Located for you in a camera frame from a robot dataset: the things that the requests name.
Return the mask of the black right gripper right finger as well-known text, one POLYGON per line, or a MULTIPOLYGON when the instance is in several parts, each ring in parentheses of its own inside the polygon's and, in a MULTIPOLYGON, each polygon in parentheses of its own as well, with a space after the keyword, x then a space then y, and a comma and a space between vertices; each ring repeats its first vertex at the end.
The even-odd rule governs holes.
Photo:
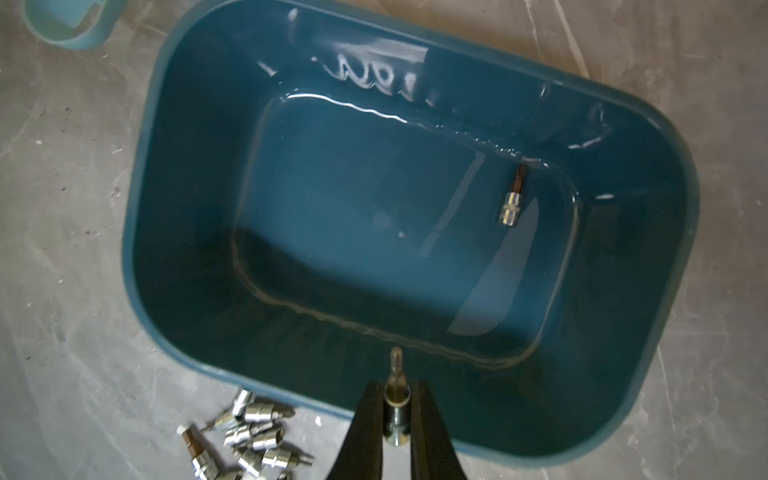
POLYGON ((466 480, 450 435, 429 385, 411 385, 411 478, 413 480, 466 480))

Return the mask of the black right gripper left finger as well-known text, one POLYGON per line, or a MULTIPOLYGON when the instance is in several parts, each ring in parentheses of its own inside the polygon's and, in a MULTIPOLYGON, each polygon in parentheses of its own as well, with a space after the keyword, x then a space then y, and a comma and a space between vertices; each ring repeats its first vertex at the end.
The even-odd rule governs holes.
POLYGON ((383 471, 384 387, 371 381, 327 480, 381 480, 383 471))

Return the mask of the chrome bit slim tip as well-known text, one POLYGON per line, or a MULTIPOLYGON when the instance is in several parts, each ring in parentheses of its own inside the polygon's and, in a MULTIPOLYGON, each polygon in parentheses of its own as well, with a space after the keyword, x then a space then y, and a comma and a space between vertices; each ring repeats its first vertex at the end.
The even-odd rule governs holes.
POLYGON ((411 389, 403 363, 402 349, 393 347, 384 391, 384 438, 394 447, 405 445, 410 438, 411 389))

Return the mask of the chrome bit with brown tip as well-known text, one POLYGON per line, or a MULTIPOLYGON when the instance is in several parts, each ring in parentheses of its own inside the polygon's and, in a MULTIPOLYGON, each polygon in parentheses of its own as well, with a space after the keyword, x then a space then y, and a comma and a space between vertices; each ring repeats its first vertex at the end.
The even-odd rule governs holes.
POLYGON ((499 214, 499 222, 507 227, 514 227, 521 214, 521 202, 527 166, 519 164, 513 177, 511 190, 506 194, 499 214))

